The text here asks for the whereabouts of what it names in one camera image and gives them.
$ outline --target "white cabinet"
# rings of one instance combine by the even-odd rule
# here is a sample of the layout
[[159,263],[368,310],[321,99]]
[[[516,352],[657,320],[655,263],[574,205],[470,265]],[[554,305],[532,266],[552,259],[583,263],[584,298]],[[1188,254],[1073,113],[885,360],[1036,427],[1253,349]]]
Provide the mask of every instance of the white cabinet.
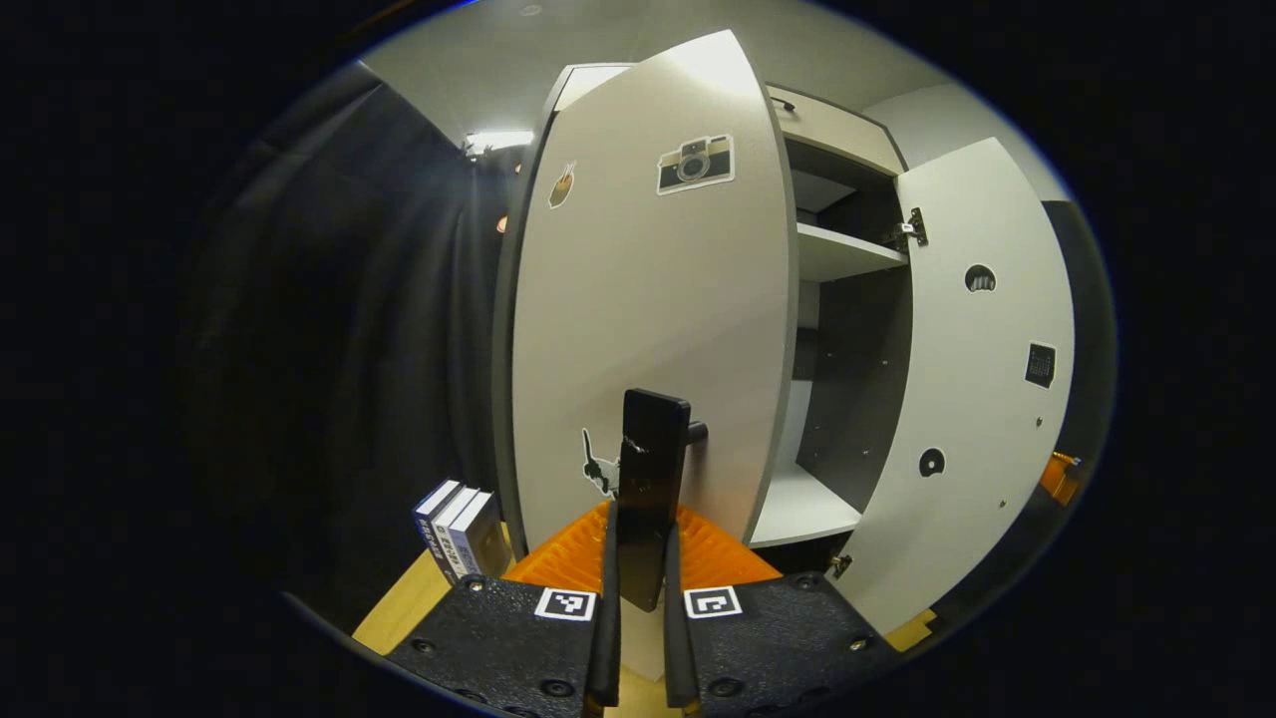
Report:
[[[717,181],[678,173],[697,140],[729,149]],[[619,454],[633,388],[686,399],[708,425],[681,502],[730,534],[760,547],[854,528],[836,585],[880,633],[997,543],[1058,437],[1073,328],[1050,222],[995,139],[906,168],[886,128],[762,84],[723,31],[632,66],[569,68],[533,150],[494,337],[516,545],[535,550],[601,501],[581,430]],[[670,172],[688,186],[661,189]],[[891,230],[906,242],[883,244]],[[847,413],[883,407],[887,443],[852,506],[796,460],[810,398],[791,381],[799,281],[884,272],[911,287],[911,335],[898,392],[847,399]]]

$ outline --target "cabinet door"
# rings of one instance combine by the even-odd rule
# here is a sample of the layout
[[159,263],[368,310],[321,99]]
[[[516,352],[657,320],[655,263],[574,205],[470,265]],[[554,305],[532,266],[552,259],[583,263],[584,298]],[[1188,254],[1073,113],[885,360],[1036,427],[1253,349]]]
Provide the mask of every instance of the cabinet door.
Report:
[[[846,547],[854,562],[837,582],[880,633],[929,608],[1009,528],[1054,450],[1073,363],[1058,240],[997,139],[910,170],[896,189],[905,217],[921,209],[926,235],[925,245],[910,240],[909,380],[882,478]],[[993,279],[971,279],[971,291],[976,265]],[[1036,377],[1051,349],[1046,383]]]
[[[666,170],[660,190],[662,157],[701,139],[718,181]],[[686,42],[575,98],[530,184],[510,366],[528,548],[602,500],[582,430],[616,459],[628,389],[692,404],[709,436],[686,453],[681,502],[748,538],[783,418],[798,264],[783,143],[735,37]]]

